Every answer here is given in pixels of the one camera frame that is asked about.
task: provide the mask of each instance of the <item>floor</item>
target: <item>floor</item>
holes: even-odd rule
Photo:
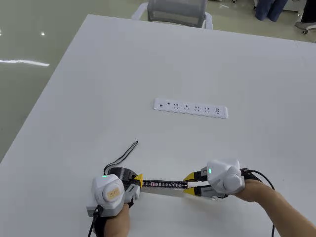
[[[145,0],[3,0],[0,8],[0,161],[87,14],[129,18]],[[209,1],[214,29],[315,42],[293,25],[297,13],[277,22],[254,17],[253,1]],[[26,63],[18,60],[29,60]]]

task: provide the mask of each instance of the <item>black cable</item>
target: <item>black cable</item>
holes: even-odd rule
[[[259,171],[257,171],[257,170],[250,170],[250,169],[248,170],[248,172],[256,173],[256,174],[261,175],[261,176],[264,177],[265,180],[270,184],[271,188],[272,188],[273,190],[275,190],[273,184],[270,182],[270,180],[269,180],[263,173],[261,173],[261,172],[259,172]],[[272,225],[271,237],[274,237],[274,235],[275,235],[275,226]]]
[[[90,237],[93,227],[94,227],[94,223],[97,220],[97,218],[101,216],[102,212],[103,212],[103,207],[101,205],[97,205],[97,207],[94,209],[94,212],[93,212],[93,219],[92,219],[92,223],[89,229],[88,237]]]
[[[93,226],[94,226],[94,222],[95,222],[95,220],[94,220],[94,218],[93,218],[92,223],[91,223],[91,226],[90,226],[90,230],[89,230],[88,237],[90,237],[90,235],[91,235],[91,233],[92,233]]]
[[[273,190],[275,190],[273,184],[270,182],[270,180],[269,180],[263,173],[261,173],[261,172],[259,172],[259,171],[257,171],[257,170],[250,170],[250,169],[248,170],[248,172],[260,174],[260,175],[261,175],[262,177],[264,177],[264,178],[266,179],[266,181],[270,184],[271,188],[272,188]]]
[[[117,160],[113,161],[112,163],[107,164],[104,169],[103,169],[103,174],[106,174],[106,170],[114,165],[118,165],[120,163],[122,163],[127,157],[128,155],[134,150],[134,148],[137,146],[138,141],[134,142],[127,150],[126,152],[123,154],[123,156],[119,157]]]

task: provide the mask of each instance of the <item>hand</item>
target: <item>hand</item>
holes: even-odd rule
[[[270,187],[258,180],[245,180],[245,188],[241,192],[235,194],[237,198],[248,202],[258,202],[263,196],[263,192],[272,190]]]
[[[105,223],[104,237],[127,237],[129,226],[129,207],[124,204],[122,211]]]

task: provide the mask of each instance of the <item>human arm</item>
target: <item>human arm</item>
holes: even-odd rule
[[[129,207],[128,204],[124,204],[122,211],[116,217],[106,221],[104,237],[127,237],[129,226]]]
[[[295,210],[277,191],[256,180],[246,180],[236,197],[257,202],[266,211],[282,237],[314,237],[316,227]]]

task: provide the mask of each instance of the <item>power socket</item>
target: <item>power socket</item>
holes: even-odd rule
[[[207,105],[156,98],[154,101],[154,110],[228,119],[228,110],[225,106],[221,105]]]

